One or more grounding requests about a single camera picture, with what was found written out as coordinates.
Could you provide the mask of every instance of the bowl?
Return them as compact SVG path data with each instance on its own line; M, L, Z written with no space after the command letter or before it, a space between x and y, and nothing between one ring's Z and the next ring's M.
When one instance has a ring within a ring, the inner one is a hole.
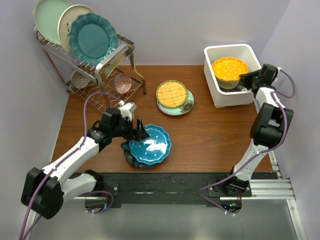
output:
M219 58L212 64L212 69L219 87L223 89L234 89L239 84L239 75L249 72L247 64L235 57Z
M118 93L126 94L132 86L132 78L125 73L121 73L115 77L113 86Z

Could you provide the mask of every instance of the cream plate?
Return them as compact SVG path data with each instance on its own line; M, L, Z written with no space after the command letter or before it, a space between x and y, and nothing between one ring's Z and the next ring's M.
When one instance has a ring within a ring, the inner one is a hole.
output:
M81 4L70 6L62 13L58 23L58 35L61 45L67 53L71 51L71 47L69 46L71 24L79 15L87 13L95 12L90 7Z
M55 44L61 44L57 32L59 18L70 6L72 3L68 0L38 1L33 11L33 18L35 26L42 36Z

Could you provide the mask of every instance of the wooden tabletop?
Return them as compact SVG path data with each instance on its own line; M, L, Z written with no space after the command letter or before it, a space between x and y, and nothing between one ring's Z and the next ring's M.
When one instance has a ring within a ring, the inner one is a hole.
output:
M129 66L122 66L130 71ZM257 115L254 104L216 108L214 106L203 65L144 65L137 70L146 79L147 94L142 90L131 100L137 105L135 117L143 124L163 127L170 135L170 155L150 171L160 172L228 172L239 162L250 143L250 129ZM156 89L166 80L182 82L194 96L194 106L181 116L168 116L157 107ZM84 101L70 94L63 117L53 160L68 151L84 134ZM88 105L87 123L101 119L101 113ZM120 144L114 139L102 152L83 164L79 171L97 172L142 171L129 165ZM265 157L257 171L272 171Z

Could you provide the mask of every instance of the stacked plates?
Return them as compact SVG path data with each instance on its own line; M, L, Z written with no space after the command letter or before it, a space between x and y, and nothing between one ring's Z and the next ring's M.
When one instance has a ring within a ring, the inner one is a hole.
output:
M118 47L116 30L88 6L68 0L39 0L33 18L47 40L85 64L96 66Z
M161 163L170 153L169 134L160 126L144 126L150 137L142 141L127 141L121 144L126 160L135 168L151 169Z
M159 109L170 116L188 113L194 105L192 93L179 81L169 80L159 85L156 90Z

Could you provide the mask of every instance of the yellow lattice plate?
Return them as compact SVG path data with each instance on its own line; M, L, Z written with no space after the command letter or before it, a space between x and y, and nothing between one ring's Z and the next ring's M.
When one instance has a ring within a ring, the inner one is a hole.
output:
M187 100L187 97L187 88L176 80L164 81L156 90L158 102L166 108L180 107Z
M222 57L212 64L214 75L223 81L239 81L240 74L249 72L247 64L235 57Z

